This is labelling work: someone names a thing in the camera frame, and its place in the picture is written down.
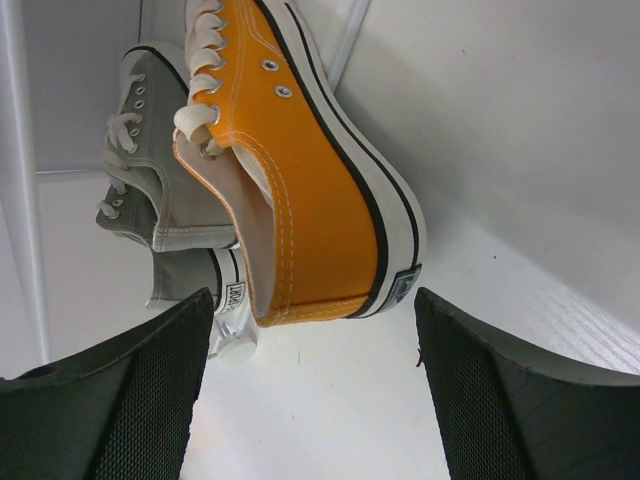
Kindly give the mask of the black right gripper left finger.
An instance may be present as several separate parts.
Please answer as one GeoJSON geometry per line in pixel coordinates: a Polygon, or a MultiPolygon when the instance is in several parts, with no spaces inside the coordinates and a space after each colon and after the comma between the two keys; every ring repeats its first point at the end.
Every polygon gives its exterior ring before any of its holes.
{"type": "Polygon", "coordinates": [[[2,380],[2,478],[179,478],[213,320],[202,288],[124,333],[2,380]]]}

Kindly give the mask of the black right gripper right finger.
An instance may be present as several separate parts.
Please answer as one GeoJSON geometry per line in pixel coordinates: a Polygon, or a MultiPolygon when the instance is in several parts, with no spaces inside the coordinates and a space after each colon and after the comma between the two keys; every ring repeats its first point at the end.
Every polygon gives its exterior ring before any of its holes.
{"type": "Polygon", "coordinates": [[[638,478],[638,376],[545,350],[425,287],[414,308],[451,478],[638,478]]]}

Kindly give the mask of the grey sneaker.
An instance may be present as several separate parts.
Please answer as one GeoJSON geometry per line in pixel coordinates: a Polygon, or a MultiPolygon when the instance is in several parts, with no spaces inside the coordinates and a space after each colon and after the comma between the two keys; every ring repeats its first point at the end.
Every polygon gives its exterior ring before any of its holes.
{"type": "Polygon", "coordinates": [[[238,312],[247,280],[231,219],[174,157],[173,117],[188,91],[183,50],[168,42],[130,48],[120,91],[100,156],[110,187],[97,224],[149,249],[147,307],[168,308],[208,288],[216,314],[238,312]]]}

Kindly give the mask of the orange sneaker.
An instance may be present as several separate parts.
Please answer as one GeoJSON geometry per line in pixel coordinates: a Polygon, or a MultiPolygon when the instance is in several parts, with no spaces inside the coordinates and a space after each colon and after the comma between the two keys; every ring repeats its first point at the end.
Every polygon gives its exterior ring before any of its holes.
{"type": "Polygon", "coordinates": [[[368,318],[411,291],[420,204],[339,105],[289,1],[190,1],[180,164],[229,213],[262,327],[368,318]]]}

